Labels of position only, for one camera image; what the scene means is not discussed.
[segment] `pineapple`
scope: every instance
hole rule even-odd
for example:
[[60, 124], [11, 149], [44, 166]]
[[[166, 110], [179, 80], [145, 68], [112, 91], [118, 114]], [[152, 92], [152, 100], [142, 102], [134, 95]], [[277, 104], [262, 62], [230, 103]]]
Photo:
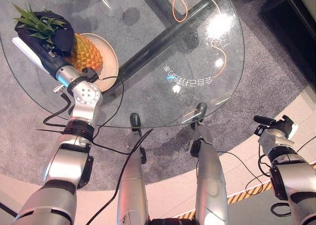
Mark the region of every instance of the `pineapple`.
[[[46, 16], [42, 16], [39, 19], [32, 11], [31, 6], [29, 9], [26, 8], [26, 10], [21, 9], [16, 5], [14, 5], [14, 7], [22, 15], [22, 17], [15, 18], [15, 20], [23, 23], [18, 26], [18, 28], [32, 30], [34, 33], [30, 36], [46, 41], [46, 45], [50, 49], [54, 49], [52, 37], [54, 36], [55, 31], [65, 23]], [[71, 56], [66, 57], [66, 59], [74, 66], [74, 68], [79, 70], [79, 72], [81, 72], [83, 68], [92, 68], [95, 71], [100, 70], [103, 65], [100, 51], [85, 36], [75, 33], [75, 38], [75, 47]]]
[[66, 58], [80, 72], [83, 68], [98, 71], [102, 68], [103, 60], [100, 51], [85, 36], [75, 33], [76, 46], [70, 57]]

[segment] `orange cable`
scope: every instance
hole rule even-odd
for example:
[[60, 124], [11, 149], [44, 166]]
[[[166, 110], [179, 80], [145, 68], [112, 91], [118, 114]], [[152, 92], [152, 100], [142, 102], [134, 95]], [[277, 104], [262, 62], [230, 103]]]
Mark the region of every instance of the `orange cable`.
[[[174, 11], [174, 10], [175, 10], [175, 7], [174, 7], [175, 1], [176, 1], [176, 0], [173, 0], [173, 3], [172, 3], [172, 14], [173, 14], [174, 19], [175, 19], [177, 22], [181, 23], [181, 22], [185, 21], [185, 19], [186, 19], [187, 16], [188, 16], [188, 7], [187, 7], [186, 3], [185, 3], [183, 0], [180, 0], [180, 1], [183, 3], [183, 5], [185, 6], [186, 15], [185, 15], [185, 17], [184, 17], [182, 20], [179, 20], [179, 19], [176, 17], [175, 11]], [[221, 10], [219, 9], [219, 6], [217, 5], [217, 3], [216, 3], [214, 0], [211, 0], [211, 1], [215, 4], [215, 6], [216, 6], [216, 8], [217, 8], [217, 10], [218, 10], [218, 13], [221, 14]], [[224, 55], [224, 64], [223, 64], [223, 67], [222, 67], [221, 71], [213, 77], [213, 79], [215, 79], [215, 78], [217, 78], [219, 75], [221, 75], [222, 72], [224, 71], [224, 69], [225, 69], [225, 67], [226, 67], [226, 63], [227, 63], [227, 56], [226, 56], [225, 52], [224, 52], [222, 49], [220, 49], [219, 47], [216, 47], [216, 46], [213, 44], [213, 40], [214, 40], [214, 39], [212, 39], [212, 41], [211, 41], [211, 46], [214, 47], [214, 48], [216, 48], [217, 50], [221, 51], [222, 54]]]
[[175, 8], [174, 8], [175, 0], [173, 0], [173, 4], [172, 4], [172, 14], [173, 14], [173, 17], [174, 17], [174, 19], [175, 19], [177, 22], [179, 22], [179, 23], [181, 23], [181, 22], [183, 22], [185, 19], [187, 19], [187, 16], [188, 16], [188, 7], [187, 7], [186, 3], [185, 3], [183, 0], [181, 0], [181, 2], [183, 3], [184, 7], [186, 8], [186, 15], [185, 15], [185, 17], [184, 17], [182, 20], [179, 20], [179, 19], [176, 17], [175, 13], [174, 13], [174, 10], [175, 10]]

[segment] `white floor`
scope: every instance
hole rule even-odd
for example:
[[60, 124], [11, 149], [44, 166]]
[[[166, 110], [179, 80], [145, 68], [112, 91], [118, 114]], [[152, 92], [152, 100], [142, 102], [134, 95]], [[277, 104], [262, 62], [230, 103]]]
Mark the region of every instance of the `white floor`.
[[[289, 116], [299, 124], [299, 129], [294, 138], [295, 148], [316, 135], [316, 95], [307, 87], [288, 107], [286, 107], [276, 119], [283, 114]], [[255, 174], [260, 175], [257, 168], [258, 137], [253, 135], [233, 150], [240, 159]], [[309, 162], [316, 160], [316, 140], [311, 141], [300, 154]], [[224, 154], [220, 157], [227, 183], [227, 194], [243, 190], [253, 176], [235, 157]], [[19, 210], [27, 198], [40, 186], [22, 182], [0, 174], [0, 199], [3, 193], [16, 201], [12, 208]], [[192, 170], [180, 176], [163, 180], [146, 186], [149, 213], [151, 218], [173, 217], [177, 214], [194, 209], [196, 195], [196, 172]], [[76, 225], [85, 224], [89, 218], [107, 202], [113, 195], [113, 191], [78, 191], [78, 206]], [[117, 200], [105, 209], [92, 224], [116, 224]]]

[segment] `black table leg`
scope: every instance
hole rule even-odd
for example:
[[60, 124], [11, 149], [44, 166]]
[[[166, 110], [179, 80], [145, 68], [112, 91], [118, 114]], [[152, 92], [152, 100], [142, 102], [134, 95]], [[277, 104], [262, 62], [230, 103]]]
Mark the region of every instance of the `black table leg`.
[[[201, 0], [194, 7], [192, 7], [185, 21], [181, 23], [175, 23], [169, 28], [161, 32], [156, 38], [149, 42], [138, 53], [126, 61], [120, 68], [118, 76], [125, 82], [132, 77], [142, 67], [154, 59], [157, 55], [162, 53], [167, 47], [169, 47], [175, 40], [175, 37], [182, 32], [188, 24], [192, 23], [197, 18], [201, 17], [209, 8], [214, 8], [214, 4], [209, 0]], [[111, 101], [111, 97], [115, 90], [121, 85], [120, 81], [116, 81], [114, 85], [103, 93], [104, 101]]]

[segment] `pineapple leaves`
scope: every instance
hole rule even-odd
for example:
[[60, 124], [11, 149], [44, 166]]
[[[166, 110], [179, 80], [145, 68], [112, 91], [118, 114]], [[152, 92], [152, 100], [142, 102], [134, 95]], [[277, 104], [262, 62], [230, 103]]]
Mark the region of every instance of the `pineapple leaves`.
[[47, 42], [47, 46], [50, 48], [54, 47], [54, 43], [51, 39], [51, 36], [55, 34], [55, 31], [62, 27], [65, 22], [60, 20], [56, 20], [55, 18], [49, 18], [47, 16], [42, 16], [38, 18], [33, 12], [31, 5], [29, 8], [25, 5], [25, 10], [13, 4], [15, 9], [22, 15], [21, 17], [14, 18], [18, 22], [23, 23], [19, 25], [18, 28], [25, 28], [28, 30], [35, 31], [35, 33], [29, 35], [32, 37], [36, 37], [41, 40], [45, 40]]
[[47, 42], [49, 42], [50, 44], [54, 45], [53, 41], [51, 40], [51, 38], [49, 37], [48, 39], [46, 39]]
[[29, 35], [29, 36], [33, 36], [33, 37], [39, 38], [39, 39], [41, 39], [41, 40], [46, 40], [46, 39], [47, 39], [47, 37], [43, 36], [40, 32], [31, 34], [31, 35]]
[[25, 18], [18, 17], [18, 18], [14, 18], [14, 20], [17, 20], [19, 22], [22, 22], [23, 24], [26, 24], [28, 26], [36, 28], [36, 25], [33, 22], [31, 22], [31, 21], [29, 21], [29, 20], [27, 20]]
[[29, 29], [29, 30], [32, 30], [32, 31], [38, 31], [37, 29], [28, 27], [28, 25], [26, 25], [26, 24], [20, 25], [17, 28], [25, 28], [25, 29]]
[[65, 24], [65, 22], [59, 20], [53, 20], [51, 23], [58, 26], [63, 26]]

